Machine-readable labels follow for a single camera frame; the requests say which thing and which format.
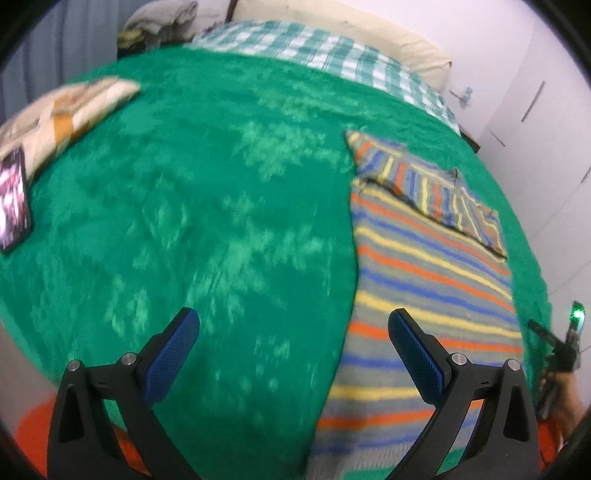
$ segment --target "gray curtain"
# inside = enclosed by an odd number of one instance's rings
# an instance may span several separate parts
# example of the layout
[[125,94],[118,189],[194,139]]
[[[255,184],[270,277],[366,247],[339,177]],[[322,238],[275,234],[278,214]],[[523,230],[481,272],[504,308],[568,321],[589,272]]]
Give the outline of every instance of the gray curtain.
[[0,74],[0,124],[46,92],[117,58],[117,31],[150,0],[61,0]]

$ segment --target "gray floor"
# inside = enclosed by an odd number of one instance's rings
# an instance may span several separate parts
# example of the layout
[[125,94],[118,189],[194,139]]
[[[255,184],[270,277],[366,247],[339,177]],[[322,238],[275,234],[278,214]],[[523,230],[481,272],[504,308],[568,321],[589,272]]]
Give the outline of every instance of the gray floor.
[[31,408],[57,391],[25,358],[1,324],[0,385],[0,419],[13,434]]

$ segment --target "phone screen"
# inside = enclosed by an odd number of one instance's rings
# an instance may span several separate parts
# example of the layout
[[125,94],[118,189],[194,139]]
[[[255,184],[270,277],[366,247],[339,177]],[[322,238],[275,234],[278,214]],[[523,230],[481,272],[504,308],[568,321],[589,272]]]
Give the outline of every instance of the phone screen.
[[31,209],[25,185],[25,155],[21,147],[0,161],[0,250],[7,252],[31,230]]

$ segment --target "green blanket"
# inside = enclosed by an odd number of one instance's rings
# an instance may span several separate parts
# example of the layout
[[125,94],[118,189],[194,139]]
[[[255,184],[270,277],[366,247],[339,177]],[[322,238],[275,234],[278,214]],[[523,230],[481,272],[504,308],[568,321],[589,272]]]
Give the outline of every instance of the green blanket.
[[[0,319],[57,384],[69,359],[113,362],[195,308],[201,336],[155,412],[205,477],[303,471],[356,283],[346,128],[460,168],[500,213],[520,321],[547,324],[545,284],[506,198],[425,112],[292,63],[203,50],[89,78],[107,74],[142,93],[33,185],[34,232],[0,261]],[[539,361],[530,348],[526,358]]]

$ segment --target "human hand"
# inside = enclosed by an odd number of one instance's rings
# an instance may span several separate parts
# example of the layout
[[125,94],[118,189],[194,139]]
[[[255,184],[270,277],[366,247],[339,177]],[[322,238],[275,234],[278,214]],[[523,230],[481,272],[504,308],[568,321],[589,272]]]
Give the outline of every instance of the human hand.
[[566,440],[583,418],[586,407],[581,401],[574,373],[557,372],[548,377],[560,385],[560,395],[550,416],[556,420],[562,437]]

